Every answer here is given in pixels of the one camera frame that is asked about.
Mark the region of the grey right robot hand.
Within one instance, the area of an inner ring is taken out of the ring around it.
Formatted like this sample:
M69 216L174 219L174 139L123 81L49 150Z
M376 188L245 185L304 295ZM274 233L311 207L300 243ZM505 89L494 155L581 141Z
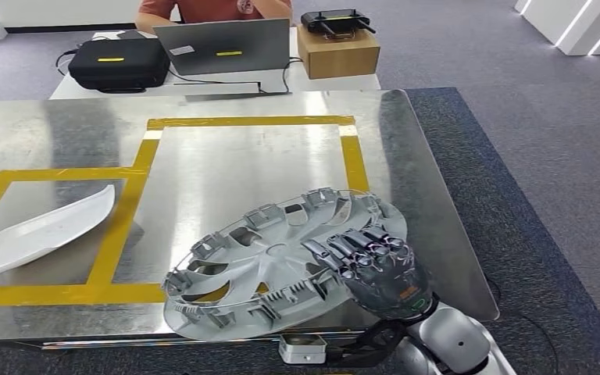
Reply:
M351 228L323 242L309 239L302 246L335 273L362 308L383 320L422 320L438 303L412 247L380 224Z

